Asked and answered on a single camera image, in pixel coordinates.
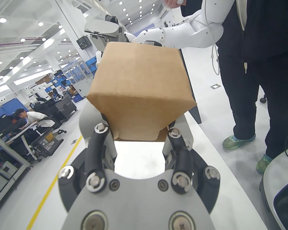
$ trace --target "black hair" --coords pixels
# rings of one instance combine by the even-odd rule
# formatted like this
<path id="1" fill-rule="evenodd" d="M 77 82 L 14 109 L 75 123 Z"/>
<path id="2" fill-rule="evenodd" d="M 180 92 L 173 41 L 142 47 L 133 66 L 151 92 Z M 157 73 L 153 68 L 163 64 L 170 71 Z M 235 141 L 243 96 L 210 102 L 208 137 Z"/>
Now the black hair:
<path id="1" fill-rule="evenodd" d="M 22 112 L 25 112 L 25 109 L 20 108 L 20 109 L 17 109 L 14 114 L 15 116 L 19 116 Z"/>

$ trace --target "black jacket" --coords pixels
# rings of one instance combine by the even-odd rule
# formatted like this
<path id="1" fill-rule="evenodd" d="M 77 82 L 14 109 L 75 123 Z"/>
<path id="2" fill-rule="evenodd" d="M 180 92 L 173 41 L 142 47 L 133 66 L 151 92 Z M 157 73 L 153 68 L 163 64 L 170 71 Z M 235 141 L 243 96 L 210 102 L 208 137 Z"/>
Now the black jacket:
<path id="1" fill-rule="evenodd" d="M 187 0 L 182 15 L 201 9 L 202 0 Z M 243 62 L 264 61 L 288 53 L 288 0 L 247 0 L 247 22 L 243 32 L 234 2 L 223 22 L 217 42 L 220 57 Z"/>

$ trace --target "metal plate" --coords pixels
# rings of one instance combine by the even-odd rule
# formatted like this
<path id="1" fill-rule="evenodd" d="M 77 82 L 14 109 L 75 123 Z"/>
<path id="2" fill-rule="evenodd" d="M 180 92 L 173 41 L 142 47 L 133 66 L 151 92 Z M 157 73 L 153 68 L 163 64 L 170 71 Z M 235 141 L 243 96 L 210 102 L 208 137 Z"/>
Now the metal plate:
<path id="1" fill-rule="evenodd" d="M 62 230 L 82 229 L 88 213 L 99 210 L 108 219 L 108 230 L 168 230 L 170 217 L 177 211 L 189 214 L 196 230 L 213 230 L 214 225 L 203 202 L 194 189 L 185 195 L 158 189 L 159 180 L 169 184 L 173 170 L 167 170 L 151 179 L 133 180 L 105 170 L 108 183 L 117 179 L 120 187 L 111 191 L 109 185 L 100 194 L 90 193 L 85 187 L 77 197 L 64 222 Z"/>

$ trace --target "man in white shirt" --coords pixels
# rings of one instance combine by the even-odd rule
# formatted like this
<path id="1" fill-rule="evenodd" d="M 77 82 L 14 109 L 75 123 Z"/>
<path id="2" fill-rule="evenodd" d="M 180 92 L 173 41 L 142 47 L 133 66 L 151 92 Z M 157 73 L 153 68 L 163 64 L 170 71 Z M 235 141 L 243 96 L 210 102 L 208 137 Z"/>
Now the man in white shirt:
<path id="1" fill-rule="evenodd" d="M 46 128 L 53 127 L 55 125 L 55 122 L 53 122 L 52 120 L 41 120 L 47 117 L 47 115 L 42 114 L 40 112 L 35 112 L 35 111 L 26 112 L 24 109 L 17 109 L 15 111 L 15 115 L 20 118 L 27 118 L 26 125 L 23 127 L 20 127 L 19 128 L 20 130 L 25 129 L 28 125 L 34 123 L 35 121 L 38 122 L 37 126 L 38 126 L 39 132 L 43 132 L 44 130 L 46 130 Z"/>

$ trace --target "computer monitor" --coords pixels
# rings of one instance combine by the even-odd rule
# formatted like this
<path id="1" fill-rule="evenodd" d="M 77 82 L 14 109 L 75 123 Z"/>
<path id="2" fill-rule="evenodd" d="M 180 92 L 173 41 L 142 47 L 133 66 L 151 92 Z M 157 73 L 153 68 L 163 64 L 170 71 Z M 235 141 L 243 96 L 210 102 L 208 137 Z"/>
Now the computer monitor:
<path id="1" fill-rule="evenodd" d="M 13 124 L 12 120 L 9 116 L 3 114 L 0 117 L 0 134 L 3 133 L 4 135 L 7 135 L 11 131 L 15 129 L 15 124 Z"/>

